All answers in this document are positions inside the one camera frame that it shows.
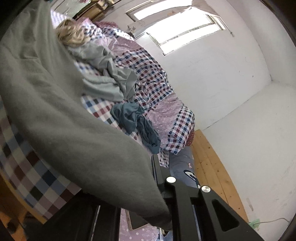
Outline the dark grey sweatshirt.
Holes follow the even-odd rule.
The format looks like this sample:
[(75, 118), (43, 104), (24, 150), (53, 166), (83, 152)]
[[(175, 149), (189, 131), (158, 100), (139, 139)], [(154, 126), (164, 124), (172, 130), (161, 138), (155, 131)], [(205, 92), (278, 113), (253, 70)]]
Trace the dark grey sweatshirt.
[(57, 39), (50, 4), (3, 6), (1, 99), (12, 123), (39, 156), (84, 191), (170, 230), (147, 150), (82, 106), (82, 74)]

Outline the teal blue garment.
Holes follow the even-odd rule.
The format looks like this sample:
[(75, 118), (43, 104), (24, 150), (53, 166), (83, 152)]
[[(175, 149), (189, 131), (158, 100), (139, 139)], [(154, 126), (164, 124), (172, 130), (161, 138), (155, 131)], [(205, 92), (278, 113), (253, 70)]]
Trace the teal blue garment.
[(112, 107), (110, 113), (129, 135), (138, 131), (143, 145), (152, 154), (159, 153), (161, 146), (159, 134), (154, 130), (152, 122), (144, 117), (144, 109), (138, 103), (117, 103)]

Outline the light grey-green garment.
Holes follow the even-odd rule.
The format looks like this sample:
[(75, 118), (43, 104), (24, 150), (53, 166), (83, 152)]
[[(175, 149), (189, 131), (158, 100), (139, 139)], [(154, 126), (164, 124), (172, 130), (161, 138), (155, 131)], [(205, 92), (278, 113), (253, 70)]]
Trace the light grey-green garment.
[(130, 68), (116, 66), (111, 51), (93, 42), (67, 47), (73, 57), (94, 67), (100, 75), (83, 73), (84, 93), (113, 102), (131, 100), (135, 95), (137, 75)]

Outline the plaid and lilac bedspread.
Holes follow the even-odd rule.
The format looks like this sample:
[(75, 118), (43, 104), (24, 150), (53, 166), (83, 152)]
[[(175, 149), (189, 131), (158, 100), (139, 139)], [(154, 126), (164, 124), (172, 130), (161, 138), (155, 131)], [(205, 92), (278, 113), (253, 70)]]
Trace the plaid and lilac bedspread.
[[(169, 156), (189, 145), (194, 114), (174, 93), (161, 65), (115, 23), (78, 22), (93, 42), (108, 48), (115, 63), (137, 74), (134, 101), (143, 109), (161, 138), (159, 163), (168, 167)], [(49, 220), (79, 187), (41, 160), (1, 109), (1, 175), (15, 195), (43, 219)]]

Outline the window with curtain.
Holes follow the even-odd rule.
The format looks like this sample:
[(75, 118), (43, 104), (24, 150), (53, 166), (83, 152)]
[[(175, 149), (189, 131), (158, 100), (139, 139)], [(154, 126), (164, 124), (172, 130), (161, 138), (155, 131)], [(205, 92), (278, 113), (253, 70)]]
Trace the window with curtain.
[(145, 1), (125, 14), (133, 37), (148, 34), (164, 55), (215, 32), (232, 33), (206, 1)]

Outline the beige crumpled garment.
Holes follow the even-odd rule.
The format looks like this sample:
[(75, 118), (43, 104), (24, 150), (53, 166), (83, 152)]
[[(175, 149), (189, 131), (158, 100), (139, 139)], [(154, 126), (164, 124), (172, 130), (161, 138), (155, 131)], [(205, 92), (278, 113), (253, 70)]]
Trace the beige crumpled garment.
[(55, 28), (58, 39), (70, 47), (79, 47), (90, 41), (91, 38), (84, 31), (85, 28), (80, 23), (71, 19), (62, 21)]

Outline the stacked cardboard boxes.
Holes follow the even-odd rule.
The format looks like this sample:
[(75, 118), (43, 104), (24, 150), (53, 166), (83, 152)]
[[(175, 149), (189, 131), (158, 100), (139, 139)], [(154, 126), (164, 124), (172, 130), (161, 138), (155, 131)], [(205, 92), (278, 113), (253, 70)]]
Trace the stacked cardboard boxes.
[(99, 9), (98, 14), (106, 14), (110, 10), (114, 10), (114, 6), (117, 3), (120, 3), (121, 0), (118, 1), (112, 1), (112, 0), (101, 0), (101, 1), (91, 1), (91, 3), (94, 3), (94, 6)]

